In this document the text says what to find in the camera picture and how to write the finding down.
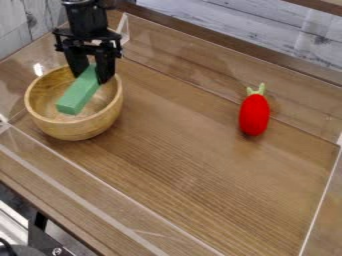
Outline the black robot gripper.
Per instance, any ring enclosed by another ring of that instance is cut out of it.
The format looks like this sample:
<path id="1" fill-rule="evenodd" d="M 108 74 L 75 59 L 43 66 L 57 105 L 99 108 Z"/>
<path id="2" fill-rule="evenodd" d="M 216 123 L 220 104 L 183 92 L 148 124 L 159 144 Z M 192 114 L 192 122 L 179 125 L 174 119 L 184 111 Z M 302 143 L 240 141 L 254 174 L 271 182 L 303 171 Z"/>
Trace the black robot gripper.
<path id="1" fill-rule="evenodd" d="M 104 84 L 115 74 L 115 58 L 121 57 L 121 35 L 108 28 L 107 11 L 115 0 L 61 0 L 68 27 L 56 28 L 55 49 L 64 53 L 72 74 L 79 77 L 88 68 L 87 56 L 95 56 L 96 76 Z"/>

